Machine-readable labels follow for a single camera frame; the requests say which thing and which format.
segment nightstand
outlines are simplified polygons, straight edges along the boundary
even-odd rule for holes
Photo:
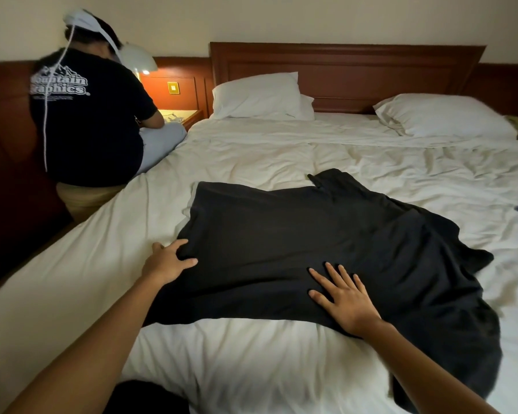
[[[159,109],[159,113],[163,115],[167,122],[182,118],[182,126],[188,131],[193,124],[204,119],[202,110],[166,110]]]

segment light blue jeans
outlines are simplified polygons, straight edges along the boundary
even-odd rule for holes
[[[186,137],[186,129],[179,123],[166,123],[161,129],[141,128],[144,141],[142,164],[135,175],[145,173],[164,159]]]

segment lampshade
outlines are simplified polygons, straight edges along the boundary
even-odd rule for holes
[[[132,72],[148,74],[157,71],[157,64],[145,49],[126,43],[119,52],[121,63]]]

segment gold switch plate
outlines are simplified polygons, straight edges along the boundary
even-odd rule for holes
[[[176,81],[168,81],[167,85],[169,86],[169,94],[180,94],[180,87]]]

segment mattress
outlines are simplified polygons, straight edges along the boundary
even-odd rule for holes
[[[495,260],[478,278],[497,311],[503,362],[489,402],[518,413],[518,141],[400,137],[374,117],[205,120],[151,171],[0,289],[0,412],[138,278],[154,241],[185,222],[197,181],[263,190],[338,168],[370,190],[441,214]],[[200,413],[398,413],[364,342],[313,323],[200,320],[142,329],[123,370]]]

